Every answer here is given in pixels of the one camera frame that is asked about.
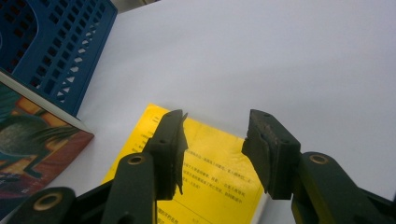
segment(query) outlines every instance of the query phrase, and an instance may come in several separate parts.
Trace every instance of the book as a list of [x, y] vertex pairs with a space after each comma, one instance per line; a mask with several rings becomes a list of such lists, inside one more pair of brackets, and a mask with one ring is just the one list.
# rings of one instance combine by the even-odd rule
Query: book
[[80, 120], [0, 70], [0, 219], [48, 185], [92, 139]]
[[[121, 158], [143, 150], [167, 112], [148, 105], [104, 183], [114, 178]], [[157, 202], [158, 223], [255, 222], [266, 195], [252, 164], [241, 152], [244, 139], [190, 118], [184, 121], [184, 133], [189, 148], [184, 155], [183, 195], [177, 191], [172, 201]]]

